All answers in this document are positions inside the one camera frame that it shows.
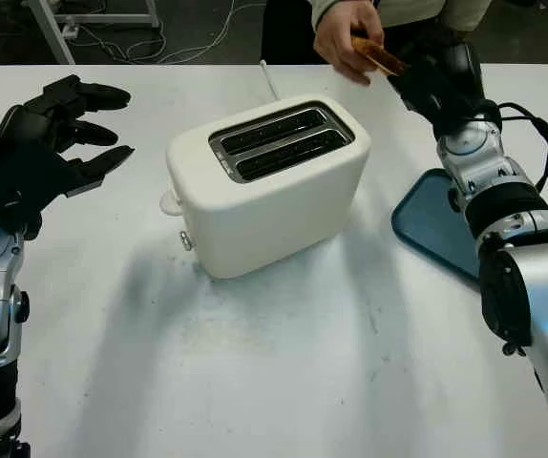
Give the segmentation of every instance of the toaster slot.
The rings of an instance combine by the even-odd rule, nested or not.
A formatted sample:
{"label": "toaster slot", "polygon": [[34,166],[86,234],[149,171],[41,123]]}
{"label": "toaster slot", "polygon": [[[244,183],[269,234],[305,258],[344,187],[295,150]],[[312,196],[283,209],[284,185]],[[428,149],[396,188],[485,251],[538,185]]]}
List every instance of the toaster slot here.
{"label": "toaster slot", "polygon": [[238,163],[237,170],[242,179],[251,181],[324,155],[347,144],[348,140],[339,132],[327,130],[243,160]]}
{"label": "toaster slot", "polygon": [[324,125],[325,122],[325,117],[319,111],[305,110],[249,131],[227,136],[221,140],[221,146],[230,156],[235,156],[291,135],[309,131]]}

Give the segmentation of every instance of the black pants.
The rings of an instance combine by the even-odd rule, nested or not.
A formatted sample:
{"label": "black pants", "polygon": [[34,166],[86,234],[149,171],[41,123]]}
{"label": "black pants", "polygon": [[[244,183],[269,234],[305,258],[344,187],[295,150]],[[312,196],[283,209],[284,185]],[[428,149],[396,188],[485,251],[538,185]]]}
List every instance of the black pants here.
{"label": "black pants", "polygon": [[[314,51],[312,7],[306,0],[267,0],[263,15],[262,59],[268,64],[325,64]],[[385,28],[385,47],[393,54],[432,34],[436,19]]]}

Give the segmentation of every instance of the white toaster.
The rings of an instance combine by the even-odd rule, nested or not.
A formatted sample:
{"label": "white toaster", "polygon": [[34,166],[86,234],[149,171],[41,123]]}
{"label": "white toaster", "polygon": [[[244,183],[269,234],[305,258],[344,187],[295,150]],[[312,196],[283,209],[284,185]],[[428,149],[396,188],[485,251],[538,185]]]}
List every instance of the white toaster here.
{"label": "white toaster", "polygon": [[280,100],[174,138],[160,207],[211,276],[237,277],[340,231],[369,145],[335,101]]}

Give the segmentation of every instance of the toast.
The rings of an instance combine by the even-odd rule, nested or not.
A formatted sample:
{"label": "toast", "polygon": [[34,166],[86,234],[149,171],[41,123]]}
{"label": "toast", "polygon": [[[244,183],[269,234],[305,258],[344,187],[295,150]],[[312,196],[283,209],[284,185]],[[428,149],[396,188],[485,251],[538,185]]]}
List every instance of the toast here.
{"label": "toast", "polygon": [[371,40],[359,36],[352,36],[351,41],[352,48],[367,60],[376,64],[386,75],[401,76],[409,67],[408,64],[399,60],[397,57],[387,52],[382,46]]}

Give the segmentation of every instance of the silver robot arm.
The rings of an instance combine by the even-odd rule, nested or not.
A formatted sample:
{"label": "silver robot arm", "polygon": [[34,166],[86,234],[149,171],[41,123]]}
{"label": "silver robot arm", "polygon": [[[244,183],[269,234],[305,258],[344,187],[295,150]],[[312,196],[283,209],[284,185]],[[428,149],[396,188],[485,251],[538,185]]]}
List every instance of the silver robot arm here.
{"label": "silver robot arm", "polygon": [[129,100],[125,91],[85,84],[72,75],[12,107],[0,124],[0,457],[29,458],[31,453],[19,441],[21,410],[15,397],[22,323],[30,314],[28,294],[15,281],[24,240],[36,238],[40,212],[54,198],[94,189],[133,152],[118,146],[86,162],[59,155],[75,143],[115,144],[115,133],[78,118],[124,108]]}
{"label": "silver robot arm", "polygon": [[506,341],[504,353],[530,358],[548,402],[548,209],[532,195],[522,197],[523,211],[517,208],[502,218],[489,215],[489,208],[514,188],[519,194],[525,187],[535,189],[520,166],[504,155],[495,124],[470,122],[442,136],[437,152],[453,179],[460,211],[466,218],[470,212],[470,226],[481,229],[481,221],[471,220],[474,205],[484,206],[484,215],[474,218],[496,218],[476,237],[484,318]]}
{"label": "silver robot arm", "polygon": [[[418,58],[389,78],[407,107],[427,118],[453,181],[449,201],[476,240],[482,315],[504,354],[528,356],[548,402],[548,204],[505,156],[503,120],[531,121],[548,143],[548,124],[516,104],[484,98],[479,61],[469,45]],[[502,108],[523,116],[503,118]]]}

